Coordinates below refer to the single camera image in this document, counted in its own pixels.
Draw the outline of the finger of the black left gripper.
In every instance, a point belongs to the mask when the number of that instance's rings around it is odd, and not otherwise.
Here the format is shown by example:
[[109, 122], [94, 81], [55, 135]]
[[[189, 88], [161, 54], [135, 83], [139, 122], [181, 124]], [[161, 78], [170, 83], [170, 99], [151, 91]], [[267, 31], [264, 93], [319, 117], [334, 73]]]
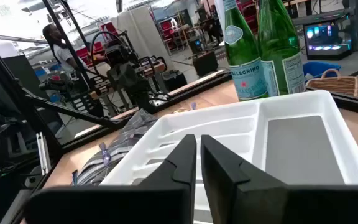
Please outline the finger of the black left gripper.
[[116, 91], [125, 89], [127, 86], [125, 72], [115, 68], [110, 69], [110, 82]]
[[146, 92], [147, 80], [139, 77], [132, 67], [126, 68], [127, 85], [126, 91], [128, 92]]

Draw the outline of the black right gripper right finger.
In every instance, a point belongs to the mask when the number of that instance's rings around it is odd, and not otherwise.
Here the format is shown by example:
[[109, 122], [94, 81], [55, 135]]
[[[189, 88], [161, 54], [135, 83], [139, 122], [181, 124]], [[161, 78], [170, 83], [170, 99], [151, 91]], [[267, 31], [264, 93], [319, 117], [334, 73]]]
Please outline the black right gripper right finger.
[[286, 184], [210, 135], [201, 137], [201, 170], [214, 223], [281, 223]]

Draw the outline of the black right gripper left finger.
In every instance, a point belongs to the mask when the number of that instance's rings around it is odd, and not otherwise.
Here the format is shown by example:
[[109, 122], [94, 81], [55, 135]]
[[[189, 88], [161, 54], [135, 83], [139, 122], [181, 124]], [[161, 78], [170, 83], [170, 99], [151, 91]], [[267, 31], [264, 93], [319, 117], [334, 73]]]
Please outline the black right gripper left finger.
[[187, 134], [163, 162], [142, 182], [147, 206], [141, 223], [193, 223], [196, 138]]

